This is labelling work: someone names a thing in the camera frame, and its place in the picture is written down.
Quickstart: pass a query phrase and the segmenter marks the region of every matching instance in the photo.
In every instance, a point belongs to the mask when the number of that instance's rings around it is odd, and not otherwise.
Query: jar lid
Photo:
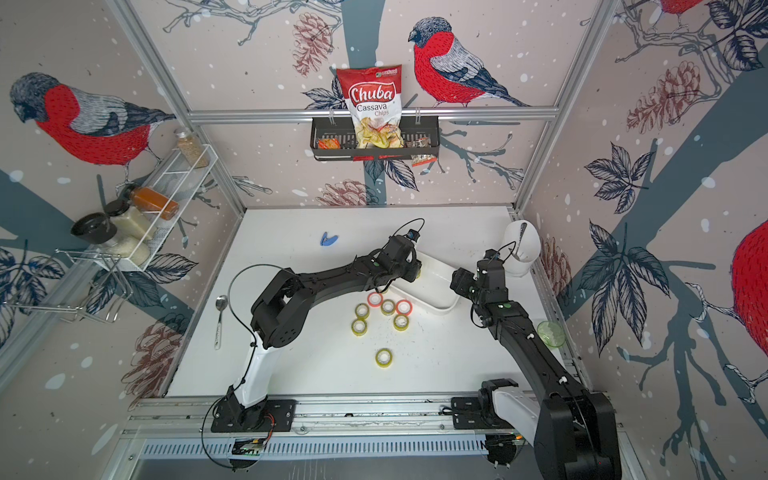
[[[131,208],[131,204],[122,198],[118,198],[117,200],[113,200],[108,203],[104,207],[104,212],[106,212],[106,214],[110,217],[117,217],[118,215],[122,215],[127,212],[129,208]]]
[[[74,222],[70,233],[94,245],[102,244],[118,232],[118,228],[109,221],[109,217],[103,212],[90,214]]]

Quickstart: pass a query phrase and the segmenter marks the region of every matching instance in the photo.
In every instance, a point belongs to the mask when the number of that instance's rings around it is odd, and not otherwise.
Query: bird illustration
[[[703,311],[695,320],[703,322],[708,309],[731,316],[739,320],[752,340],[768,355],[768,220],[741,240],[733,254],[730,271],[733,289],[731,308],[712,305],[704,298],[700,285],[686,283],[693,287],[701,298]],[[756,379],[749,380],[737,367],[730,364],[724,367],[733,370],[749,389],[750,396],[741,399],[747,403],[755,403],[755,388],[768,379],[768,370]]]
[[[672,33],[675,33],[678,30],[682,30],[683,28],[688,28],[688,25],[683,25],[683,22],[680,19],[680,16],[683,13],[695,7],[696,5],[699,5],[701,2],[703,2],[703,0],[640,0],[637,3],[634,3],[628,6],[627,10],[637,8],[640,5],[647,2],[653,2],[659,5],[663,13],[674,13],[675,15],[677,15],[677,28],[675,28],[672,31]],[[650,29],[652,31],[656,31],[656,24],[659,22],[660,19],[661,19],[661,15],[659,15],[659,18],[657,18],[654,24],[650,26]]]
[[[436,100],[464,104],[476,98],[502,98],[519,106],[528,105],[513,98],[483,66],[482,60],[462,46],[451,24],[441,17],[428,17],[414,25],[408,41],[413,47],[416,81]]]
[[[38,72],[14,82],[11,103],[22,122],[35,120],[45,133],[80,160],[96,165],[123,165],[126,179],[128,163],[143,150],[149,150],[153,130],[161,122],[176,117],[112,95],[89,94]]]

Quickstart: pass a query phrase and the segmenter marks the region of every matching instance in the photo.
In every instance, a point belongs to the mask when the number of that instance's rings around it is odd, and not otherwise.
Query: glass jar
[[[157,232],[157,227],[152,227],[149,219],[125,199],[111,201],[104,208],[104,212],[109,215],[109,220],[118,230],[133,238],[148,242]]]
[[[205,147],[197,138],[197,135],[193,134],[186,128],[178,128],[174,131],[176,134],[176,145],[179,147],[181,154],[187,159],[189,165],[194,168],[203,168],[208,166],[208,154],[204,154]]]
[[[150,256],[149,247],[137,238],[119,231],[104,213],[82,217],[74,222],[70,233],[92,243],[102,252],[120,255],[137,266],[144,264]]]
[[[163,194],[149,187],[131,185],[127,187],[128,198],[142,212],[159,213],[163,220],[171,220],[179,211],[179,203],[169,200]]]

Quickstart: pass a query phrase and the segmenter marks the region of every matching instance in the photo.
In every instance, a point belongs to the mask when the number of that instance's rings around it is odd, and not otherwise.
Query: chip bag
[[[358,148],[403,147],[400,134],[402,65],[336,70],[352,114]]]

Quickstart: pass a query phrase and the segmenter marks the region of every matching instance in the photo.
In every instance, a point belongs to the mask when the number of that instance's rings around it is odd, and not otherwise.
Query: metal spoon
[[[226,295],[219,295],[216,297],[216,310],[219,310],[219,322],[216,324],[216,339],[214,340],[214,349],[221,348],[221,314],[224,309],[230,304],[230,300]]]

